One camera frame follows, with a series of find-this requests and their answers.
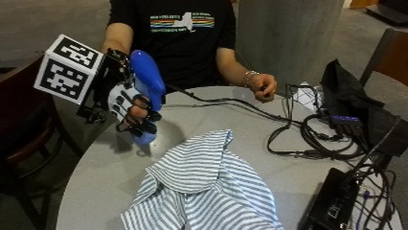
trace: black t-shirt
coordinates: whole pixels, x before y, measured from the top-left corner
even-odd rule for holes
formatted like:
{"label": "black t-shirt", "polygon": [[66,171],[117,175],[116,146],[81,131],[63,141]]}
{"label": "black t-shirt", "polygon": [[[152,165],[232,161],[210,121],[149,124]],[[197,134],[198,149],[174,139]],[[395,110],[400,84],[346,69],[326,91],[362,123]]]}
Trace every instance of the black t-shirt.
{"label": "black t-shirt", "polygon": [[236,48],[232,0],[111,0],[111,23],[133,28],[132,50],[155,58],[165,83],[214,85],[216,50]]}

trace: man's left hand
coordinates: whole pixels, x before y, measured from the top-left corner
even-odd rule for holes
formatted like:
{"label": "man's left hand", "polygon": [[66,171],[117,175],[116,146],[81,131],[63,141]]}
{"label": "man's left hand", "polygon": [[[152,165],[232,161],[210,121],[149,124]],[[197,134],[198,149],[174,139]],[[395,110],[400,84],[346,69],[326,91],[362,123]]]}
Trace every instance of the man's left hand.
{"label": "man's left hand", "polygon": [[250,80],[250,89],[254,92],[257,100],[262,103],[273,101],[277,86],[275,76],[270,74],[257,74]]}

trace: t-shirt graphic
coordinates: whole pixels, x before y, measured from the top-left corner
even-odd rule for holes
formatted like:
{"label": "t-shirt graphic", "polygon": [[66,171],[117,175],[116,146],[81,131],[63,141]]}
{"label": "t-shirt graphic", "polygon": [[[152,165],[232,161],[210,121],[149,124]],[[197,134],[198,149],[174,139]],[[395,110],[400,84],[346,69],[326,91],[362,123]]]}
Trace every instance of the t-shirt graphic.
{"label": "t-shirt graphic", "polygon": [[194,28],[214,28],[214,17],[206,12],[186,12],[180,15],[151,16],[151,31],[153,33],[193,33]]}

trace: round table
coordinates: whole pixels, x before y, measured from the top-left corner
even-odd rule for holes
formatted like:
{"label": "round table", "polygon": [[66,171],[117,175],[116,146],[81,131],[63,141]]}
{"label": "round table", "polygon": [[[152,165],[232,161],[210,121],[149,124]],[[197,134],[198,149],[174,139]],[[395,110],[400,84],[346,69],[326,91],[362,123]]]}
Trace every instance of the round table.
{"label": "round table", "polygon": [[[204,99],[236,98],[250,102],[264,111],[285,116],[283,98],[260,103],[253,92],[241,87],[213,86],[189,90]],[[123,229],[120,214],[129,209],[147,175],[145,168],[167,151],[186,139],[213,130],[230,129],[234,140],[229,150],[254,168],[274,194],[277,213],[287,230],[298,229],[311,197],[319,192],[330,168],[350,167],[330,159],[307,160],[268,152],[268,138],[286,124],[269,120],[242,107],[224,104],[209,106],[181,93],[168,95],[163,107],[159,133],[149,146],[133,144],[129,133],[119,133],[112,125],[89,147],[73,172],[62,201],[56,229]],[[302,120],[311,110],[295,103],[294,119]],[[314,124],[319,130],[327,125]],[[297,127],[282,133],[273,143],[274,150],[310,150]],[[392,228],[402,229],[392,219]]]}

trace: person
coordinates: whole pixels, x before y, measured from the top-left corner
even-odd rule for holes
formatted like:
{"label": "person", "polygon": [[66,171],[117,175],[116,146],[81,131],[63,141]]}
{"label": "person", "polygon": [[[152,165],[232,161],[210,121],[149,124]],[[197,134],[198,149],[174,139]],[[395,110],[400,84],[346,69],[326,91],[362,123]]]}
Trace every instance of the person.
{"label": "person", "polygon": [[[181,89],[216,85],[221,77],[248,87],[261,102],[273,100],[274,76],[246,69],[236,60],[232,0],[111,0],[103,52],[108,49],[128,55],[148,52],[165,84]],[[139,106],[129,113],[133,118],[147,115]]]}

